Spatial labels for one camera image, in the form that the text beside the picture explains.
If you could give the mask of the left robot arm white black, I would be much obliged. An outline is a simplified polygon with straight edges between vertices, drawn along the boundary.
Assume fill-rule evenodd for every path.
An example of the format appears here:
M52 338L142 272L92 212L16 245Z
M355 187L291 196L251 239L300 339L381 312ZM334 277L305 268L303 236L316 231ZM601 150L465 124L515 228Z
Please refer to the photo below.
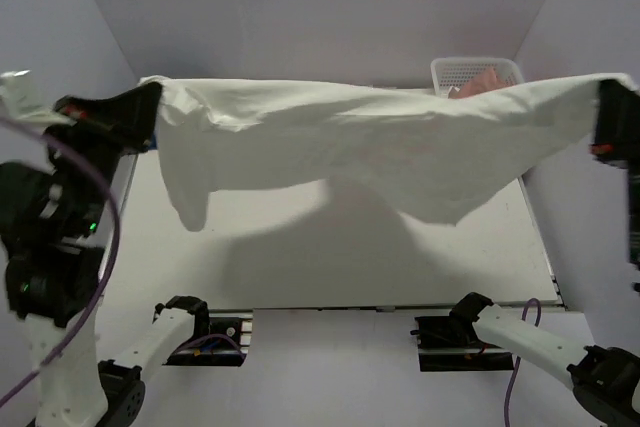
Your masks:
M37 426L131 425L154 373L210 337L206 303L176 296L157 306L131 348L106 361L97 357L97 305L121 232L113 230L106 248L87 239L104 212L118 215L114 175L123 157L149 149L161 96L161 85L150 82L109 99L62 98L53 109L61 123L40 134L51 170L18 161L1 166L5 291L28 332Z

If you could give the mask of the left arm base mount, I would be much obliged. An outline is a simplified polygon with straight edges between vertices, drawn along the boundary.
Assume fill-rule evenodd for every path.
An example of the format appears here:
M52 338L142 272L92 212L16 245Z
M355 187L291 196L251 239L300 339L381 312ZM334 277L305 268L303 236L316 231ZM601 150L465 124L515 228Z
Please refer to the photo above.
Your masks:
M209 327L165 364L181 367L240 367L253 332L252 312L209 311Z

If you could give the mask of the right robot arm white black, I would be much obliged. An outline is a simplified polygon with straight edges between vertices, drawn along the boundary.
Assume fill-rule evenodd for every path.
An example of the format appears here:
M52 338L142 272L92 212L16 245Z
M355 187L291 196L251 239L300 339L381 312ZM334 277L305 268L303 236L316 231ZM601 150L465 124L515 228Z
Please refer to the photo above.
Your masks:
M639 265L639 95L615 80L598 87L591 153L626 171L628 260ZM518 319L479 293L450 311L453 337L500 347L554 377L607 426L639 424L639 357L617 347L582 345Z

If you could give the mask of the pink t-shirt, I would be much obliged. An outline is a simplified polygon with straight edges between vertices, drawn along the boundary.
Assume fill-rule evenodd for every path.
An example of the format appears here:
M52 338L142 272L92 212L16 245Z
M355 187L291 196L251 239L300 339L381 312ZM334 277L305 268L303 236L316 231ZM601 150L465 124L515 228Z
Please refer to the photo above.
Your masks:
M498 76L495 68L488 67L459 89L452 89L449 97L451 99L467 98L506 87L507 84Z

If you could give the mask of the white printed t-shirt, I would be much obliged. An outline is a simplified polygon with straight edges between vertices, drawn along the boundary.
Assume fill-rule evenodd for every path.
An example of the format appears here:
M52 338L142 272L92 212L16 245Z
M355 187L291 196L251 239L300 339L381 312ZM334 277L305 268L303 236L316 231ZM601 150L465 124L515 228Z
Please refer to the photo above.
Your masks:
M293 80L161 78L163 180L184 227L217 191L343 176L394 209L454 225L584 138L606 75L530 82L463 99Z

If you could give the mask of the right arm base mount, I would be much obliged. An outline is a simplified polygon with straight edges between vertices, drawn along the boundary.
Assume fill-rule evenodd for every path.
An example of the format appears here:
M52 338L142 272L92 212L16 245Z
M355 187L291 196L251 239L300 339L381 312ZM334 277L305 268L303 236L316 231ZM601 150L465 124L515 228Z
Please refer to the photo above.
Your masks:
M513 355L480 341L468 325L450 316L415 318L411 335L417 342L421 372L509 372Z

